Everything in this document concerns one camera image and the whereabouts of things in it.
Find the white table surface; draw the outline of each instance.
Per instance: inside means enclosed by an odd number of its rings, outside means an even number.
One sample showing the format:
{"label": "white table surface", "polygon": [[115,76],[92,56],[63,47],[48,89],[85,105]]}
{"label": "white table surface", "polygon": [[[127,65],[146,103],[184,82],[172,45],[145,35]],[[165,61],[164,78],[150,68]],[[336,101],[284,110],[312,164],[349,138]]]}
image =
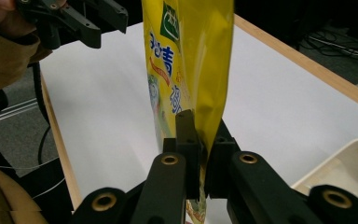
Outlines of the white table surface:
{"label": "white table surface", "polygon": [[[242,150],[263,156],[289,184],[358,138],[358,104],[235,27],[224,114]],[[158,155],[145,70],[143,26],[76,42],[41,63],[81,197],[129,190]],[[228,223],[224,200],[207,223]]]}

